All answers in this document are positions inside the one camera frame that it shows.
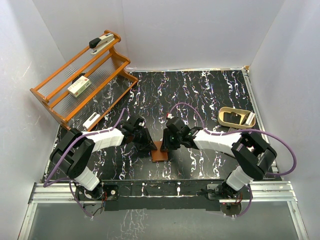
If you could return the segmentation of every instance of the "white wall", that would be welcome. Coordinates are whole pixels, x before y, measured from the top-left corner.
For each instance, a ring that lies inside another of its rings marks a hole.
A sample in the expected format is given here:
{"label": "white wall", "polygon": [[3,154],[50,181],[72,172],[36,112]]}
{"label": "white wall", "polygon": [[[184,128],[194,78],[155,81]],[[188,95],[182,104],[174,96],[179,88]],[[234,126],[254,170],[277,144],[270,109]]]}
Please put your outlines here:
{"label": "white wall", "polygon": [[250,65],[283,0],[123,0],[130,68]]}
{"label": "white wall", "polygon": [[104,30],[120,35],[116,50],[128,56],[120,0],[33,0],[64,59],[68,61]]}
{"label": "white wall", "polygon": [[65,60],[105,29],[129,69],[250,65],[284,0],[33,0]]}
{"label": "white wall", "polygon": [[[291,180],[310,239],[320,239],[320,2],[287,0],[250,67],[250,79],[266,129],[295,150]],[[278,166],[292,159],[281,148]]]}
{"label": "white wall", "polygon": [[0,239],[17,239],[58,124],[29,91],[65,63],[31,0],[0,1]]}

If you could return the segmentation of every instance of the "black marble surface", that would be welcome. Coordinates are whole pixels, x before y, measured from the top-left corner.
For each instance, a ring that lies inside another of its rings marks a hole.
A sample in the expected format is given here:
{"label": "black marble surface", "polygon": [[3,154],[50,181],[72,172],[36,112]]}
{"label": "black marble surface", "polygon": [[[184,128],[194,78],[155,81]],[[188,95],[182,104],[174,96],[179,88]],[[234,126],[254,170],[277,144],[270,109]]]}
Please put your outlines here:
{"label": "black marble surface", "polygon": [[[138,84],[99,122],[94,131],[113,126],[122,108],[146,119],[146,127],[154,141],[160,141],[163,137],[166,115],[179,102],[186,102],[198,109],[209,130],[225,132],[228,127],[220,126],[217,119],[220,108],[253,111],[240,70],[132,74],[139,79]],[[172,113],[190,127],[200,126],[199,118],[187,106],[180,105]],[[56,143],[64,131],[59,131]],[[132,143],[99,150],[91,155],[88,163],[88,167],[102,180],[225,179],[237,165],[234,158],[221,152],[187,149],[184,146],[169,153],[169,161],[153,163],[149,152],[137,152]],[[53,179],[61,177],[65,176],[58,171]]]}

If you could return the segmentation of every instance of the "wooden block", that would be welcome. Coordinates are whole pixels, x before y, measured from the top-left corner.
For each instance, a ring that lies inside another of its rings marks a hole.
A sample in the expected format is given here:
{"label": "wooden block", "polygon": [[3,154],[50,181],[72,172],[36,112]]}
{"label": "wooden block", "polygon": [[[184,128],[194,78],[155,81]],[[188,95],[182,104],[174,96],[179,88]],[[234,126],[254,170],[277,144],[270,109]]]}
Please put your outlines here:
{"label": "wooden block", "polygon": [[152,162],[157,163],[168,161],[168,153],[160,151],[162,141],[155,141],[154,144],[158,150],[151,151]]}

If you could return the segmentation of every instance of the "wooden rack rail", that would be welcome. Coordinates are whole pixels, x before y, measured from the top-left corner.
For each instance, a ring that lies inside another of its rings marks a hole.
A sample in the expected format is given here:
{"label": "wooden rack rail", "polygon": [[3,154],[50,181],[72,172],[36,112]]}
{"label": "wooden rack rail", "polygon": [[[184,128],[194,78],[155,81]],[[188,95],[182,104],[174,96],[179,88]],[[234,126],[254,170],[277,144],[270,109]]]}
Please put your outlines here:
{"label": "wooden rack rail", "polygon": [[[128,74],[124,69],[130,60],[114,48],[114,45],[121,41],[120,36],[108,30],[104,31],[104,35],[109,33],[114,35],[114,40],[97,54],[91,54],[91,49],[87,46],[46,80],[30,89],[64,128],[76,127],[80,131],[90,131],[138,82],[136,77]],[[67,88],[79,75],[89,78],[91,85],[76,98],[68,92]],[[89,129],[84,129],[83,123],[95,112],[94,107],[86,108],[86,106],[94,106],[98,101],[96,98],[103,101],[103,96],[112,91],[111,87],[107,87],[112,81],[119,81],[124,85],[121,92],[117,91],[117,98],[106,104],[105,111],[99,112],[100,117]]]}

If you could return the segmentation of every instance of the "purple cable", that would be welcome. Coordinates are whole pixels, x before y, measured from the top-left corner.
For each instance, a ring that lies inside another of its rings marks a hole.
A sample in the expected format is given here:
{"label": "purple cable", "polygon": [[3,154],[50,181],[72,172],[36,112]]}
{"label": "purple cable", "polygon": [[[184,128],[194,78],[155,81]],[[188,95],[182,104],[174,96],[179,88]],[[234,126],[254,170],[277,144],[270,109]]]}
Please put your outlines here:
{"label": "purple cable", "polygon": [[241,212],[239,215],[236,215],[237,217],[241,217],[242,215],[244,215],[244,214],[249,210],[249,208],[250,208],[250,206],[251,206],[252,198],[254,197],[254,196],[252,195],[251,188],[250,188],[249,186],[245,186],[245,187],[246,187],[246,188],[249,190],[249,192],[250,192],[249,203],[248,203],[248,206],[246,206],[246,208],[245,208],[245,210],[244,210],[243,212]]}
{"label": "purple cable", "polygon": [[65,159],[66,155],[68,154],[68,152],[71,150],[71,148],[82,138],[86,137],[86,136],[91,136],[91,135],[96,135],[96,134],[102,134],[102,133],[106,133],[106,132],[111,132],[112,130],[114,130],[116,128],[116,126],[120,123],[121,121],[121,118],[125,112],[125,110],[127,110],[128,112],[128,115],[130,116],[130,113],[128,111],[128,109],[126,108],[123,108],[122,111],[121,111],[121,114],[118,118],[118,120],[116,121],[115,125],[111,128],[111,129],[105,129],[105,130],[102,130],[102,131],[99,131],[99,132],[89,132],[89,133],[85,133],[79,137],[77,137],[72,143],[71,145],[64,151],[64,153],[62,154],[61,158],[59,159],[59,161],[56,163],[56,165],[54,166],[54,168],[52,169],[52,171],[50,172],[49,176],[47,177],[47,179],[45,180],[44,184],[43,184],[43,187],[46,188],[46,187],[49,187],[50,185],[52,184],[55,184],[57,182],[60,182],[60,181],[64,181],[64,180],[69,180],[69,188],[70,188],[70,192],[73,196],[73,199],[76,201],[76,203],[79,205],[79,207],[83,210],[83,212],[91,217],[91,219],[93,219],[93,215],[91,213],[89,213],[88,211],[85,210],[85,208],[81,205],[80,201],[77,199],[74,191],[72,190],[72,186],[71,186],[71,179],[69,179],[68,177],[62,177],[62,178],[59,178],[59,179],[56,179],[54,181],[51,181],[51,178],[53,177],[53,175],[56,173],[57,169],[59,168],[60,164],[62,163],[62,161]]}
{"label": "purple cable", "polygon": [[192,109],[194,110],[194,112],[198,115],[198,117],[199,117],[200,120],[201,120],[201,124],[202,124],[203,131],[206,132],[206,133],[209,134],[209,135],[213,135],[213,136],[225,136],[225,135],[230,135],[230,134],[235,134],[235,133],[250,133],[250,132],[256,132],[256,133],[259,133],[259,134],[265,134],[265,135],[267,135],[267,136],[269,136],[269,137],[271,137],[271,138],[273,138],[273,139],[275,139],[275,140],[278,140],[278,141],[279,141],[280,143],[282,143],[282,144],[289,150],[289,152],[291,153],[292,158],[293,158],[293,165],[292,165],[291,169],[288,170],[288,171],[286,171],[286,172],[283,172],[283,173],[270,173],[270,172],[268,172],[267,174],[268,174],[269,176],[279,177],[279,176],[288,175],[288,174],[292,173],[292,172],[295,170],[295,168],[296,168],[296,166],[297,166],[297,157],[296,157],[293,149],[292,149],[285,141],[283,141],[281,138],[279,138],[279,137],[277,137],[277,136],[275,136],[275,135],[273,135],[273,134],[271,134],[271,133],[269,133],[269,132],[261,131],[261,130],[258,130],[258,129],[240,129],[240,130],[231,131],[231,132],[224,132],[224,133],[212,132],[212,131],[209,131],[209,130],[207,130],[207,129],[205,128],[205,122],[203,121],[203,119],[202,119],[202,117],[200,116],[199,112],[198,112],[193,106],[191,106],[190,104],[188,104],[188,103],[186,103],[186,102],[179,102],[179,103],[177,103],[176,105],[174,105],[174,106],[171,108],[171,110],[170,110],[169,113],[171,113],[171,112],[174,110],[174,108],[175,108],[176,106],[178,106],[178,105],[186,105],[186,106],[192,108]]}
{"label": "purple cable", "polygon": [[71,179],[69,180],[69,188],[70,188],[70,192],[73,196],[73,199],[76,201],[76,203],[79,205],[80,208],[82,208],[83,212],[90,218],[93,218],[94,216],[89,213],[87,210],[85,210],[85,208],[81,205],[81,203],[79,202],[78,198],[76,197],[74,191],[72,190],[72,186],[71,186]]}
{"label": "purple cable", "polygon": [[92,136],[92,135],[96,135],[96,134],[102,134],[102,133],[106,133],[106,132],[110,132],[112,130],[114,130],[116,128],[116,126],[120,123],[120,120],[125,112],[125,110],[128,111],[128,109],[126,108],[123,108],[122,109],[122,112],[118,118],[118,120],[116,121],[115,125],[111,128],[111,129],[105,129],[105,130],[102,130],[102,131],[99,131],[99,132],[88,132],[88,133],[85,133],[85,134],[82,134],[81,136],[77,137],[71,144],[70,146],[64,151],[64,153],[62,154],[62,156],[60,157],[59,161],[56,163],[56,165],[54,166],[54,168],[52,169],[52,171],[50,172],[49,176],[47,177],[47,179],[45,180],[44,184],[43,184],[43,187],[46,188],[54,183],[57,183],[61,180],[64,180],[63,178],[60,178],[60,179],[57,179],[55,180],[54,182],[50,182],[49,181],[51,180],[51,178],[53,177],[53,175],[56,173],[56,171],[58,170],[60,164],[62,163],[62,161],[65,159],[66,155],[68,154],[68,152],[71,150],[71,148],[81,139],[83,139],[84,137],[86,136]]}

